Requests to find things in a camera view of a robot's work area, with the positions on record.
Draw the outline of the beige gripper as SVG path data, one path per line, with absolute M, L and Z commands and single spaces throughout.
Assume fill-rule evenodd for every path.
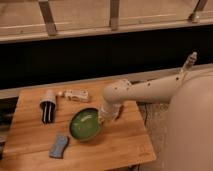
M 98 121 L 100 123 L 110 122 L 113 119 L 119 119 L 124 109 L 124 105 L 111 104 L 106 101 L 101 105 L 98 112 Z

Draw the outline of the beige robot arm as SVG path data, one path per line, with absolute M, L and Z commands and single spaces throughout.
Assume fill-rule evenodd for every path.
M 167 102 L 164 171 L 213 171 L 213 68 L 137 84 L 120 80 L 102 97 L 101 123 L 116 118 L 126 101 Z

